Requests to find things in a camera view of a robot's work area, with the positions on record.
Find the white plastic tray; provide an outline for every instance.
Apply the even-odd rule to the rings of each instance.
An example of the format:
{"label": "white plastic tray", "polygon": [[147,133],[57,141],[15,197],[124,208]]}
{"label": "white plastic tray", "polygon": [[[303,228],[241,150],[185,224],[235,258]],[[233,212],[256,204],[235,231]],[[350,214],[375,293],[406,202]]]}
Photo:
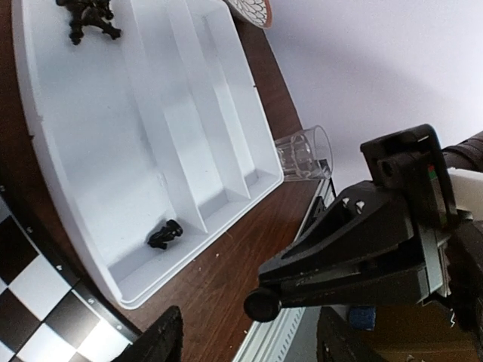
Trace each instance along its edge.
{"label": "white plastic tray", "polygon": [[[102,292],[137,308],[283,180],[227,6],[112,0],[112,41],[69,42],[54,0],[13,0],[33,145],[63,225]],[[146,245],[166,220],[167,251]]]}

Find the black round knob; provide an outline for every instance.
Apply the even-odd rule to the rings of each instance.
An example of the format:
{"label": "black round knob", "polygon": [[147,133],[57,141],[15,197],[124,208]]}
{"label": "black round knob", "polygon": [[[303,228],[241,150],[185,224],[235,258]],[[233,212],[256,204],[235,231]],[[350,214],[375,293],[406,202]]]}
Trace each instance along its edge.
{"label": "black round knob", "polygon": [[257,322],[270,322],[278,317],[281,301],[276,292],[267,288],[257,288],[248,294],[244,303],[245,313]]}

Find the brown wooden surface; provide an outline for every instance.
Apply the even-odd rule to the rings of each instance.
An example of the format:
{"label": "brown wooden surface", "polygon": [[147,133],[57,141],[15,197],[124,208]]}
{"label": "brown wooden surface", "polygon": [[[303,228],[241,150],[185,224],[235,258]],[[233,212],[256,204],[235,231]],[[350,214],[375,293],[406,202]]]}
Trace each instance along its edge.
{"label": "brown wooden surface", "polygon": [[[83,270],[55,212],[29,141],[14,65],[10,2],[0,0],[0,161],[55,242]],[[300,129],[263,31],[241,23],[237,28],[273,136],[283,137]],[[292,242],[315,187],[315,183],[282,185],[145,305],[121,312],[145,330],[169,305],[178,305],[185,320],[183,360],[231,360],[251,325],[242,303],[257,283],[258,266]]]}

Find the patterned bowl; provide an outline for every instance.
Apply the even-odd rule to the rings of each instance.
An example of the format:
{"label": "patterned bowl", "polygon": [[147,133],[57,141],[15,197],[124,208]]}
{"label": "patterned bowl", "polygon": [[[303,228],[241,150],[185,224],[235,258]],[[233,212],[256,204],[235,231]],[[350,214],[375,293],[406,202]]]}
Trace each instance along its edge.
{"label": "patterned bowl", "polygon": [[224,0],[237,17],[259,28],[272,25],[272,9],[269,0]]}

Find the black square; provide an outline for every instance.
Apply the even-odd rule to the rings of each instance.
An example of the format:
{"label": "black square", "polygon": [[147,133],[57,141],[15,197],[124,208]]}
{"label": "black square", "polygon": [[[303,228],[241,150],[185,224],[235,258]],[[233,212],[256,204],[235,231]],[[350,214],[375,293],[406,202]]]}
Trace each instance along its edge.
{"label": "black square", "polygon": [[18,352],[40,321],[10,291],[0,294],[0,340],[13,352]]}
{"label": "black square", "polygon": [[74,357],[72,357],[69,362],[90,362],[86,357],[84,357],[82,354],[75,353]]}
{"label": "black square", "polygon": [[67,293],[45,323],[71,346],[78,348],[100,319],[74,293]]}
{"label": "black square", "polygon": [[0,278],[11,283],[37,257],[12,217],[0,224]]}

